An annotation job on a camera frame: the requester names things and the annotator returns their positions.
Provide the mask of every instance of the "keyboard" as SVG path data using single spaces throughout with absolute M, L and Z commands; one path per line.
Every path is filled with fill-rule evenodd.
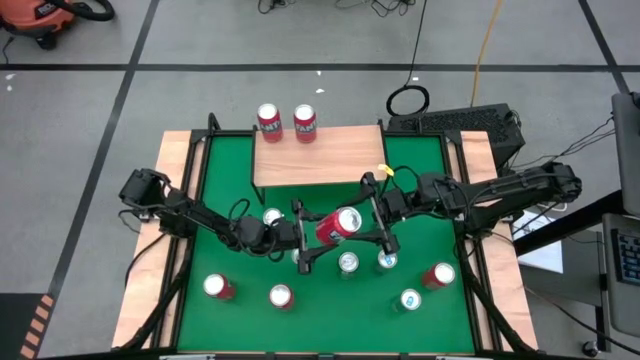
M 614 231 L 618 281 L 640 286 L 640 234 Z

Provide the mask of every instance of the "wooden table frame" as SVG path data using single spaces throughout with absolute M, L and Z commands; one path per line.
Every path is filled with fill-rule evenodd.
M 167 174 L 172 179 L 173 186 L 182 188 L 190 197 L 196 199 L 202 196 L 203 189 L 200 184 L 204 184 L 206 169 L 201 170 L 203 166 L 208 165 L 211 146 L 210 138 L 207 141 L 202 140 L 210 133 L 209 130 L 165 132 L 156 163 L 156 170 Z M 216 131 L 216 136 L 251 136 L 251 134 L 251 131 Z M 451 142 L 445 147 L 444 138 L 441 140 L 443 154 L 447 152 L 449 154 L 449 157 L 444 159 L 447 171 L 456 180 L 471 183 L 495 178 L 496 170 L 487 134 L 462 132 L 460 135 L 461 143 L 458 145 Z M 506 224 L 499 224 L 494 231 L 510 238 L 509 227 Z M 157 221 L 143 224 L 135 253 L 141 251 L 158 235 Z M 139 259 L 139 263 L 131 271 L 129 286 L 125 290 L 113 339 L 114 347 L 128 341 L 146 320 L 157 304 L 159 295 L 164 293 L 173 276 L 178 272 L 186 247 L 187 239 L 172 238 L 170 242 L 159 243 Z M 470 259 L 473 271 L 486 285 L 494 303 L 509 324 L 528 345 L 537 348 L 513 247 L 504 240 L 492 236 L 482 242 L 476 254 L 477 257 Z M 182 307 L 185 293 L 183 289 L 178 296 L 174 297 L 156 328 L 161 330 L 154 332 L 145 343 L 145 347 L 167 347 L 177 343 L 181 312 L 176 312 L 176 309 Z M 509 350 L 504 339 L 497 336 L 496 329 L 488 320 L 482 305 L 477 298 L 474 300 L 475 295 L 467 292 L 466 296 L 467 305 L 472 314 L 470 321 L 474 347 L 483 350 Z

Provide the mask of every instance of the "orange vacuum cleaner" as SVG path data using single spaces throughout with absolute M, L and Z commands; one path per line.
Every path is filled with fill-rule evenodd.
M 94 12 L 82 2 L 71 0 L 0 0 L 0 27 L 13 35 L 36 40 L 45 50 L 56 47 L 56 36 L 75 16 L 93 21 L 109 21 L 115 16 L 108 0 L 96 0 L 104 12 Z

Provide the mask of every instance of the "wooden board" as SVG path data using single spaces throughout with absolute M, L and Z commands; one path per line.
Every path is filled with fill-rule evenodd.
M 359 182 L 371 171 L 376 180 L 387 174 L 378 125 L 321 127 L 312 143 L 296 140 L 295 130 L 284 130 L 277 143 L 256 134 L 253 181 L 257 187 Z
M 190 133 L 190 131 L 168 131 L 165 132 L 163 137 L 156 169 L 169 175 L 173 180 L 174 186 L 179 186 L 182 179 Z M 471 182 L 495 178 L 496 170 L 486 133 L 462 132 L 462 140 Z M 454 177 L 459 178 L 459 166 L 453 146 L 449 146 L 449 153 Z M 199 164 L 199 161 L 194 162 L 194 171 L 199 169 Z M 136 254 L 155 239 L 157 228 L 157 222 L 143 224 L 138 238 L 138 245 L 136 246 Z M 509 228 L 505 224 L 499 224 L 495 231 L 510 237 Z M 156 305 L 169 248 L 168 244 L 169 242 L 167 241 L 150 250 L 148 254 L 140 259 L 140 263 L 131 272 L 129 286 L 125 291 L 120 317 L 118 318 L 113 346 L 122 345 L 128 341 Z M 483 247 L 493 298 L 497 307 L 522 339 L 531 347 L 537 348 L 529 306 L 520 276 L 520 268 L 513 247 L 495 236 L 485 239 Z M 478 320 L 482 344 L 485 349 L 491 349 L 486 312 L 483 311 L 479 302 L 476 302 L 476 304 L 479 313 Z M 165 324 L 173 323 L 173 314 L 173 311 L 167 312 Z M 169 332 L 164 331 L 164 333 L 161 345 L 166 346 L 168 345 L 168 340 L 165 337 Z M 509 348 L 505 341 L 503 341 L 503 346 L 505 349 Z

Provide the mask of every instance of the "wooden platform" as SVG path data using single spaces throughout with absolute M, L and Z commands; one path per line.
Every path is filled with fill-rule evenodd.
M 312 143 L 296 139 L 295 130 L 284 130 L 277 143 L 268 143 L 256 134 L 253 182 L 257 187 L 352 183 L 371 171 L 376 180 L 387 174 L 378 170 L 385 164 L 380 126 L 318 128 Z

